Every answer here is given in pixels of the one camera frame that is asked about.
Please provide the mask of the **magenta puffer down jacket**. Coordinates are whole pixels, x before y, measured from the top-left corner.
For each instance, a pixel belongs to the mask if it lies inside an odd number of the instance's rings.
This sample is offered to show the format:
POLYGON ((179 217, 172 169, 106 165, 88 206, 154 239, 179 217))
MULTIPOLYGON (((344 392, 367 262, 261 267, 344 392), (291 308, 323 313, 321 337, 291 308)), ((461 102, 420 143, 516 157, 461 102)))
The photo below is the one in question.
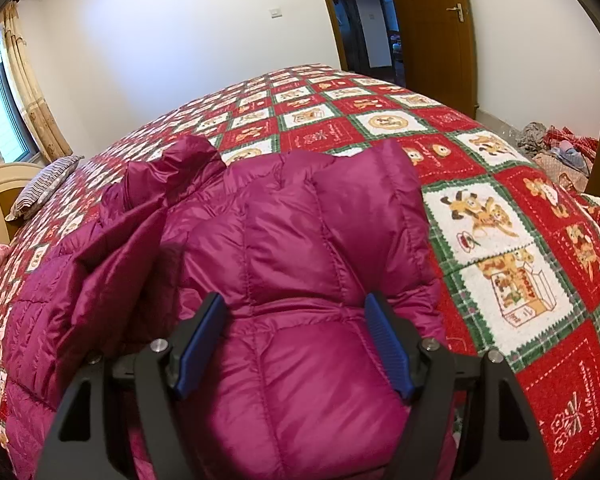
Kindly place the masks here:
POLYGON ((48 248, 10 304, 6 434, 31 478, 83 360, 137 352, 217 292, 228 315, 185 442, 215 479, 377 479, 407 409, 364 320, 370 292, 443 339, 418 175, 396 140, 351 157, 226 164, 186 136, 133 162, 96 218, 48 248))

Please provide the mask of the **pile of clothes on floor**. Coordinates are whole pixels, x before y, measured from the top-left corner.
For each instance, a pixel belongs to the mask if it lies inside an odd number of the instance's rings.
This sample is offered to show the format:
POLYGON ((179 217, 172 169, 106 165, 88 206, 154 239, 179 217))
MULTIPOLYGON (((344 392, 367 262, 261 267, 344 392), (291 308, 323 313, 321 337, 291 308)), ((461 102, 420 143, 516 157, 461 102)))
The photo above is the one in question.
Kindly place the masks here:
POLYGON ((545 127, 542 122, 529 122, 521 130, 506 126, 498 134, 566 191, 585 191, 600 140, 577 136, 567 127, 545 127))

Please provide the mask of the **red Christmas patchwork bedspread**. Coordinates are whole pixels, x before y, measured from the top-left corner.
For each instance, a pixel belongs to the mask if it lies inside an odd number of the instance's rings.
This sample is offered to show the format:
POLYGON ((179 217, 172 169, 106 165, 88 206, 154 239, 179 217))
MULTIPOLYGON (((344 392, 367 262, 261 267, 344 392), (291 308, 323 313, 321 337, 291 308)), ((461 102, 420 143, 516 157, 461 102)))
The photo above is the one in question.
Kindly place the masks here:
POLYGON ((133 162, 186 136, 226 164, 305 151, 351 157, 396 140, 429 224, 451 351, 501 352, 527 397, 552 477, 573 479, 600 443, 600 227, 594 207, 478 122, 428 96, 324 65, 278 70, 148 122, 78 168, 0 266, 0 454, 9 455, 3 340, 10 304, 48 248, 86 222, 133 162))

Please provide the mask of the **striped grey pillow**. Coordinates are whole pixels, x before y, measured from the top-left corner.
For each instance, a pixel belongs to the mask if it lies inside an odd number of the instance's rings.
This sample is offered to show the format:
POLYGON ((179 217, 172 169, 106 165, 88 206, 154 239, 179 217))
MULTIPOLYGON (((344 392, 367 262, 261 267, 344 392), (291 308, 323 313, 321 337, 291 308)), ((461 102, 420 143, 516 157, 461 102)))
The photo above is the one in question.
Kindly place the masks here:
POLYGON ((69 155, 45 166, 20 192, 6 214, 7 222, 31 219, 79 166, 82 156, 69 155))

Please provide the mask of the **beige patterned curtain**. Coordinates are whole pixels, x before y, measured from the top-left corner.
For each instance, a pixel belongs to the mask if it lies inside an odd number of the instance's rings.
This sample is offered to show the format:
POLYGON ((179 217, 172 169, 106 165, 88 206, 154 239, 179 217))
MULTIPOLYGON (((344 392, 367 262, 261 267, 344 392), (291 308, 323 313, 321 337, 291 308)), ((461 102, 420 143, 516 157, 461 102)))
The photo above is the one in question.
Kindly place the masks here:
POLYGON ((15 0, 0 12, 0 55, 17 110, 43 159, 72 155, 31 66, 15 0))

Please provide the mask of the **brown wooden door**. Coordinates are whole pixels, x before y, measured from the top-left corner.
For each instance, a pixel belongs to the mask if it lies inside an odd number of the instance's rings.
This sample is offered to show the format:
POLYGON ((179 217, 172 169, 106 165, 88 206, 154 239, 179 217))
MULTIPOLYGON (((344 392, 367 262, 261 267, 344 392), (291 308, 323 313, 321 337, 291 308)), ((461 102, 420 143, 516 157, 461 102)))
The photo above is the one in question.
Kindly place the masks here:
POLYGON ((393 0, 407 88, 470 118, 478 108, 477 49, 469 0, 393 0), (460 23, 452 8, 461 3, 460 23))

